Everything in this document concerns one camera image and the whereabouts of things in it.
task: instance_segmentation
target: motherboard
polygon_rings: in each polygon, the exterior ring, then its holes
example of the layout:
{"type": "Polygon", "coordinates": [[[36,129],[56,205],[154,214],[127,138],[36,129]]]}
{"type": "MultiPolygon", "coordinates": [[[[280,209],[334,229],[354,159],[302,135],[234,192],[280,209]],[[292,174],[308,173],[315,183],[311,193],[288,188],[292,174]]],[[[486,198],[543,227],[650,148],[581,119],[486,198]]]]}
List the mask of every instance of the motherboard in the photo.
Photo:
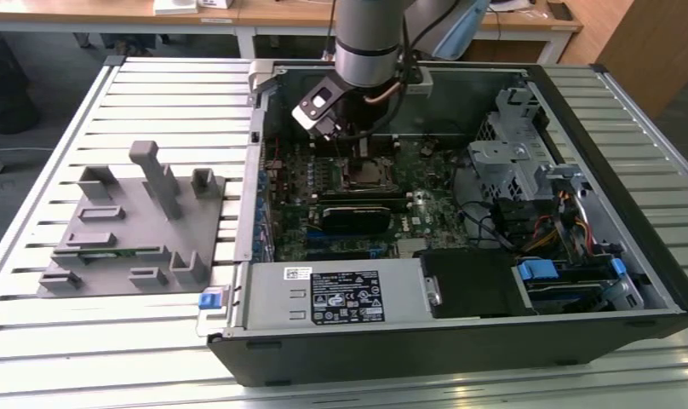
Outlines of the motherboard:
{"type": "Polygon", "coordinates": [[[462,149],[438,149],[427,137],[388,144],[387,155],[356,164],[336,146],[332,156],[312,146],[272,149],[278,262],[410,258],[469,245],[451,190],[462,149]]]}

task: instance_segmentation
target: metal bracket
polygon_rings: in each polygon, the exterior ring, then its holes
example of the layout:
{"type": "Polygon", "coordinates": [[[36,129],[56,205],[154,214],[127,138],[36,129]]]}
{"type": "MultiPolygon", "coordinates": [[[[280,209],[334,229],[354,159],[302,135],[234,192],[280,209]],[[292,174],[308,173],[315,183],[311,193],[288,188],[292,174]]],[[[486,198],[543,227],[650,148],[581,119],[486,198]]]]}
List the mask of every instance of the metal bracket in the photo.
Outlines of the metal bracket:
{"type": "Polygon", "coordinates": [[[274,70],[274,60],[255,60],[248,69],[248,88],[252,93],[266,91],[276,82],[274,70]]]}

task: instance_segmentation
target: barcode label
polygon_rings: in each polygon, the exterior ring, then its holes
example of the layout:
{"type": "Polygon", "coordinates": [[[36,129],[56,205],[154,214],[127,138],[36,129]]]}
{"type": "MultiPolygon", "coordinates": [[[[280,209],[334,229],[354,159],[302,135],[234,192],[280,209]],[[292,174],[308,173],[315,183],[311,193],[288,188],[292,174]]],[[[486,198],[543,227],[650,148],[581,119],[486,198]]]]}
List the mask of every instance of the barcode label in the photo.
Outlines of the barcode label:
{"type": "Polygon", "coordinates": [[[284,279],[310,279],[311,267],[284,267],[284,279]]]}

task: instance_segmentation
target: floor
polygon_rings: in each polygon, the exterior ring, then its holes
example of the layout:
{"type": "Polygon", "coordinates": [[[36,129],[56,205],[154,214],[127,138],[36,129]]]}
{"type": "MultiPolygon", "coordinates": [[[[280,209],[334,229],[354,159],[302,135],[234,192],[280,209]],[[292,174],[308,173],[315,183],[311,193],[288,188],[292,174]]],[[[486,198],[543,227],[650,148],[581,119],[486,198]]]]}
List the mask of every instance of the floor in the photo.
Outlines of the floor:
{"type": "MultiPolygon", "coordinates": [[[[64,134],[78,106],[99,73],[110,50],[92,34],[94,47],[80,49],[68,33],[7,33],[32,86],[30,95],[43,114],[43,121],[18,135],[0,135],[0,148],[54,147],[64,134]]],[[[318,58],[324,39],[283,37],[274,49],[267,37],[256,39],[262,58],[318,58]]],[[[172,36],[172,44],[159,44],[155,56],[238,57],[232,36],[172,36]]],[[[688,159],[688,86],[675,99],[658,126],[688,159]]],[[[0,175],[0,238],[12,222],[35,179],[46,164],[47,151],[0,152],[6,172],[0,175]]]]}

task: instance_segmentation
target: white object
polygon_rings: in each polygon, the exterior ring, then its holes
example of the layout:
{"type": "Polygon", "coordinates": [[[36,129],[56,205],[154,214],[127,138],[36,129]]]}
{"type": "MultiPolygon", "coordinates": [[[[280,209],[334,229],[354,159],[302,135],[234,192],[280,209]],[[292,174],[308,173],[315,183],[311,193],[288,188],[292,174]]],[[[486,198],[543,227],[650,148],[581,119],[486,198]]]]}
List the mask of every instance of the white object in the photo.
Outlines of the white object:
{"type": "Polygon", "coordinates": [[[212,7],[215,9],[228,9],[234,4],[234,0],[198,0],[202,7],[212,7]]]}
{"type": "Polygon", "coordinates": [[[152,8],[155,15],[195,14],[198,13],[198,2],[195,0],[155,0],[152,8]]]}
{"type": "Polygon", "coordinates": [[[529,0],[511,0],[510,2],[498,4],[491,3],[491,9],[494,9],[494,11],[498,11],[499,13],[503,11],[530,9],[531,7],[534,7],[534,5],[529,0]]]}

